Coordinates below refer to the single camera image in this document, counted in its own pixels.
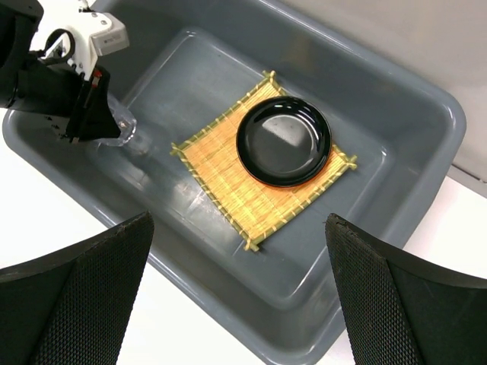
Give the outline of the bamboo mat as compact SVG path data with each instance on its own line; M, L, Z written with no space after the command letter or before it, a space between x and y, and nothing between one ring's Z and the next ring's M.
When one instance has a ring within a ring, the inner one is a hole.
M246 250L260 243L297 217L347 170L357 167L336 144L325 167L311 181L279 188L253 178L237 156L237 120L252 106L270 97L284 96L275 71L263 79L209 125L181 144L172 144L179 157L215 207L243 237Z

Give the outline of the clear plastic cup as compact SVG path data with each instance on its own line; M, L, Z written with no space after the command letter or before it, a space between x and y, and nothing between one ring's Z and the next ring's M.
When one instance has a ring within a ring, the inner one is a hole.
M152 138L138 125L137 119L129 108L118 101L111 93L107 95L107 103L111 116L119 127L118 138L102 138L92 142L93 145L111 148L125 148L135 156L146 155L152 143Z

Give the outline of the black plate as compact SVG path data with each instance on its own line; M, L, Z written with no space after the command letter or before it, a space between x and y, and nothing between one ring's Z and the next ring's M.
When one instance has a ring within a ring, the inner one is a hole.
M323 113L300 97L271 97L252 106L236 133L243 168L268 186L312 180L331 157L332 131Z

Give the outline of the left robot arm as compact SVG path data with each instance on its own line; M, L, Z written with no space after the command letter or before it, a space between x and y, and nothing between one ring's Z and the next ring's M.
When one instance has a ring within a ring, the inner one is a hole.
M60 135L70 142L120 138L110 73L98 60L129 46L125 24L80 1L33 50L43 15L39 1L1 3L1 107L64 119Z

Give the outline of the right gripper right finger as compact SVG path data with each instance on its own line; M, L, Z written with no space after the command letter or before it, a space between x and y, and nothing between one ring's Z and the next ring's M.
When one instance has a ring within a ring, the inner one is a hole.
M385 243L337 214L326 244L356 364L484 364L486 280Z

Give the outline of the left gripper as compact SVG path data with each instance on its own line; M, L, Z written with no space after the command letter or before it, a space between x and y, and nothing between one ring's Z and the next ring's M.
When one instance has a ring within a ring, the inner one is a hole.
M7 73L7 108L68 118L65 137L70 143L118 138L121 134L108 106L110 73L95 68L81 80L62 65L35 61Z

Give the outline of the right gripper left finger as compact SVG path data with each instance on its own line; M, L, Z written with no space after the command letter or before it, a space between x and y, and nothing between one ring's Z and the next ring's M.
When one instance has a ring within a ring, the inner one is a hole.
M115 364L145 270L154 220L1 270L3 364Z

